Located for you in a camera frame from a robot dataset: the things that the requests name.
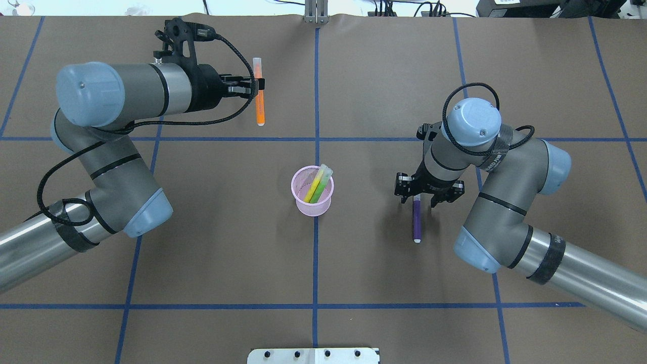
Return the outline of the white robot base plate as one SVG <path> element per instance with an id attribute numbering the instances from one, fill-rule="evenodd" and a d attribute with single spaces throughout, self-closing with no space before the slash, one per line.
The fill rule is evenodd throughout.
<path id="1" fill-rule="evenodd" d="M 247 363 L 381 363 L 381 355 L 369 347 L 259 348 Z"/>

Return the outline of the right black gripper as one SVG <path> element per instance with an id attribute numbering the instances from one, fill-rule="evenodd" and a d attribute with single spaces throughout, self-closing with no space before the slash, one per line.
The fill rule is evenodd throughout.
<path id="1" fill-rule="evenodd" d="M 444 180 L 432 175 L 424 163 L 420 163 L 413 175 L 404 172 L 396 173 L 394 195 L 400 203 L 407 202 L 409 197 L 419 194 L 432 194 L 431 208 L 440 203 L 453 203 L 465 193 L 465 182 L 458 179 Z"/>

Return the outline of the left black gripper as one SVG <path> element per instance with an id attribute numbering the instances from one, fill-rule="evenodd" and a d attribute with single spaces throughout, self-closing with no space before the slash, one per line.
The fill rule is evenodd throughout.
<path id="1" fill-rule="evenodd" d="M 254 99 L 259 90 L 265 90 L 265 78 L 232 74 L 219 75 L 212 65 L 197 64 L 190 67 L 192 98 L 190 111 L 212 110 L 221 99 L 240 97 Z"/>

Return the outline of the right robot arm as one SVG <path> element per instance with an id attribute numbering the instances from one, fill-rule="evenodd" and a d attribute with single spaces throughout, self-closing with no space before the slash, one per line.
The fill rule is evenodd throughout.
<path id="1" fill-rule="evenodd" d="M 459 258 L 488 274 L 506 267 L 645 332 L 643 276 L 524 222 L 536 196 L 555 193 L 568 178 L 568 152 L 504 124 L 480 98 L 459 101 L 439 122 L 419 126 L 417 137 L 418 169 L 396 175 L 402 202 L 419 194 L 430 194 L 432 207 L 453 202 L 467 168 L 487 173 L 454 244 Z"/>

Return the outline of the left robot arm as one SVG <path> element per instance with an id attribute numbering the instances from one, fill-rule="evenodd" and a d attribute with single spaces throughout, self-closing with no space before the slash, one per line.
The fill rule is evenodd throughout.
<path id="1" fill-rule="evenodd" d="M 69 157 L 40 181 L 39 211 L 2 233 L 2 292 L 120 231 L 140 237 L 171 217 L 168 198 L 129 137 L 137 120 L 154 125 L 166 115 L 211 110 L 227 97 L 251 101 L 264 88 L 261 76 L 220 75 L 206 64 L 157 60 L 63 67 L 56 77 L 60 107 L 51 136 Z M 46 206 L 47 180 L 75 159 L 94 187 Z"/>

